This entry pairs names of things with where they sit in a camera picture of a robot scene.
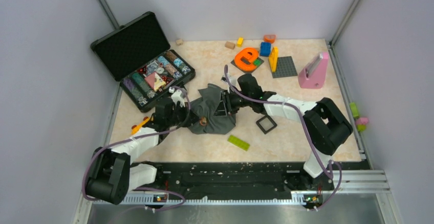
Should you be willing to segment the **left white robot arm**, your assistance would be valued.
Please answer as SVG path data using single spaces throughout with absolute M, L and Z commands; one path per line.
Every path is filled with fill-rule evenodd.
M 137 126 L 132 136 L 95 150 L 82 180 L 85 199 L 118 205 L 140 186 L 147 185 L 152 190 L 163 186 L 164 176 L 155 166 L 134 165 L 134 161 L 171 132 L 191 124 L 191 102 L 186 89 L 174 86 L 169 91 L 171 96 L 162 99 L 152 116 Z

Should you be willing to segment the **grey t-shirt garment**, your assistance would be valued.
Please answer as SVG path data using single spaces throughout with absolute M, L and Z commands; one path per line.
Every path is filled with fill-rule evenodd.
M 193 114 L 206 119 L 206 123 L 201 125 L 199 121 L 189 126 L 189 130 L 196 135 L 215 134 L 225 135 L 231 132 L 236 126 L 236 115 L 215 116 L 214 113 L 221 101 L 221 91 L 219 86 L 209 83 L 206 88 L 199 89 L 200 97 L 191 101 L 191 111 Z

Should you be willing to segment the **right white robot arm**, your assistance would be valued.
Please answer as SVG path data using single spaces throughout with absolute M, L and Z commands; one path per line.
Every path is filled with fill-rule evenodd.
M 301 185 L 314 189 L 321 182 L 320 175 L 332 175 L 332 156 L 353 133 L 351 124 L 333 100 L 301 101 L 264 91 L 251 74 L 237 79 L 225 74 L 221 80 L 228 88 L 221 92 L 215 116 L 235 115 L 240 108 L 250 107 L 257 114 L 299 122 L 311 148 L 300 175 Z

